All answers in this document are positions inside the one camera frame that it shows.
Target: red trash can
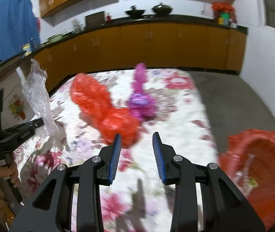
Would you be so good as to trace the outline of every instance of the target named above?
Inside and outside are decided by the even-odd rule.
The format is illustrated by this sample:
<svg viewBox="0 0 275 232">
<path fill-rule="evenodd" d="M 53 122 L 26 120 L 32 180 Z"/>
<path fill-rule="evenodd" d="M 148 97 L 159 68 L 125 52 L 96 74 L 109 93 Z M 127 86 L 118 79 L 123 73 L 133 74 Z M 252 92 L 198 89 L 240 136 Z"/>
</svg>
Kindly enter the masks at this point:
<svg viewBox="0 0 275 232">
<path fill-rule="evenodd" d="M 255 155 L 248 176 L 258 186 L 249 193 L 247 200 L 268 230 L 275 223 L 275 132 L 249 129 L 228 140 L 228 151 L 220 155 L 219 162 L 230 179 L 243 171 L 249 154 Z"/>
</svg>

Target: concrete floor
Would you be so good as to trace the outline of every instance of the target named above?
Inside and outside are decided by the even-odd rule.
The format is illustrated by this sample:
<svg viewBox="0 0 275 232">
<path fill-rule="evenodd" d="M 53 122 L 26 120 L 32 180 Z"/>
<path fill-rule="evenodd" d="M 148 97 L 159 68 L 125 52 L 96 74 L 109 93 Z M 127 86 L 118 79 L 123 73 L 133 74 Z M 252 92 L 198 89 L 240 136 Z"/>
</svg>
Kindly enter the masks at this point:
<svg viewBox="0 0 275 232">
<path fill-rule="evenodd" d="M 217 149 L 228 148 L 227 138 L 246 129 L 275 131 L 275 118 L 259 96 L 237 75 L 189 71 L 215 137 Z"/>
</svg>

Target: silver screw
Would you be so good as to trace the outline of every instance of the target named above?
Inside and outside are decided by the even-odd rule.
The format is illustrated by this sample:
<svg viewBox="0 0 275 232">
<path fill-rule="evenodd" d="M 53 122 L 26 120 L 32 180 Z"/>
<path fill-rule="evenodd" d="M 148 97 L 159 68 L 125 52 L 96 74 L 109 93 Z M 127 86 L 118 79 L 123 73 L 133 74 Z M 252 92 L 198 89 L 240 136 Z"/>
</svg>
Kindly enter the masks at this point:
<svg viewBox="0 0 275 232">
<path fill-rule="evenodd" d="M 59 171 L 62 171 L 62 170 L 64 170 L 65 169 L 65 165 L 64 164 L 59 164 L 58 166 L 57 166 L 57 170 L 59 170 Z"/>
<path fill-rule="evenodd" d="M 173 157 L 173 160 L 175 160 L 175 161 L 182 161 L 182 160 L 183 160 L 183 157 L 180 156 L 180 155 L 175 155 L 175 156 Z"/>
<path fill-rule="evenodd" d="M 208 166 L 210 167 L 210 169 L 217 169 L 218 168 L 218 165 L 216 163 L 210 163 Z"/>
<path fill-rule="evenodd" d="M 94 156 L 92 157 L 91 159 L 93 162 L 99 162 L 101 160 L 101 157 L 100 156 Z"/>
</svg>

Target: black countertop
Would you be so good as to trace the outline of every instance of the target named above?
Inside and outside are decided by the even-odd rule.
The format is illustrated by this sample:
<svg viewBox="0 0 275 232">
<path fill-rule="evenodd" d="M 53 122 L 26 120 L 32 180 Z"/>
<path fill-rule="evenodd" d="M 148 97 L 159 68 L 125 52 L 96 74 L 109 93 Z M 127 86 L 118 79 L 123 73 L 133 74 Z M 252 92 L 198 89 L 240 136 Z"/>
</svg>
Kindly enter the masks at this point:
<svg viewBox="0 0 275 232">
<path fill-rule="evenodd" d="M 188 23 L 188 24 L 189 23 L 197 23 L 197 24 L 203 24 L 203 25 L 212 26 L 212 27 L 232 29 L 229 26 L 219 25 L 214 20 L 207 19 L 207 18 L 201 18 L 201 17 L 193 17 L 193 16 L 168 15 L 168 16 L 165 16 L 165 17 L 159 17 L 157 15 L 145 15 L 143 18 L 140 18 L 140 19 L 132 19 L 130 17 L 124 17 L 124 18 L 113 19 L 109 23 L 98 25 L 96 27 L 92 27 L 92 28 L 85 27 L 84 30 L 80 33 L 68 34 L 66 37 L 62 38 L 59 41 L 56 41 L 54 43 L 44 44 L 40 48 L 35 49 L 31 54 L 29 54 L 27 56 L 27 58 L 34 57 L 37 53 L 39 53 L 40 51 L 42 51 L 45 48 L 53 47 L 53 46 L 58 45 L 62 42 L 65 42 L 69 39 L 72 39 L 72 38 L 74 38 L 78 35 L 82 35 L 82 34 L 85 34 L 85 33 L 88 33 L 88 32 L 92 32 L 92 31 L 96 31 L 96 30 L 103 29 L 103 28 L 108 28 L 108 27 L 126 25 L 126 24 L 150 23 L 150 22 L 175 22 L 175 23 Z M 239 32 L 241 32 L 243 34 L 246 34 L 246 35 L 247 35 L 247 32 L 248 32 L 247 27 L 243 27 L 243 26 L 238 26 L 237 29 L 233 29 L 233 30 L 239 31 Z M 20 52 L 19 54 L 16 54 L 16 55 L 12 56 L 11 58 L 1 62 L 0 66 L 5 64 L 6 62 L 12 60 L 13 58 L 15 58 L 19 55 L 23 55 L 23 54 L 24 54 L 24 52 Z"/>
</svg>

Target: tablecloth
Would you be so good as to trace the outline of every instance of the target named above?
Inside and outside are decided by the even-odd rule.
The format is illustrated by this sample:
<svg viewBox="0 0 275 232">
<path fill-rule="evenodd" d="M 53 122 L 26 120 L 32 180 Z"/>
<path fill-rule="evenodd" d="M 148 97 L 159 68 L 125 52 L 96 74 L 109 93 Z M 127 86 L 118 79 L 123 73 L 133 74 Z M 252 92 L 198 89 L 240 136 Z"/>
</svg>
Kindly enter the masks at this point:
<svg viewBox="0 0 275 232">
<path fill-rule="evenodd" d="M 105 84 L 115 107 L 127 107 L 132 93 L 134 70 L 93 73 Z M 110 187 L 100 186 L 101 210 L 105 231 L 170 231 L 174 185 L 164 186 L 159 179 L 152 134 L 159 132 L 163 143 L 172 145 L 192 163 L 217 162 L 211 127 L 199 92 L 188 72 L 178 69 L 148 69 L 144 88 L 156 101 L 155 118 L 141 123 L 140 139 L 122 149 L 116 179 Z M 23 202 L 60 163 L 82 164 L 98 155 L 105 146 L 98 130 L 80 118 L 79 106 L 70 98 L 74 78 L 64 83 L 50 98 L 53 117 L 59 127 L 59 142 L 35 135 L 16 152 Z M 78 185 L 75 185 L 72 231 L 76 231 Z M 202 219 L 201 191 L 197 185 L 199 220 Z"/>
</svg>

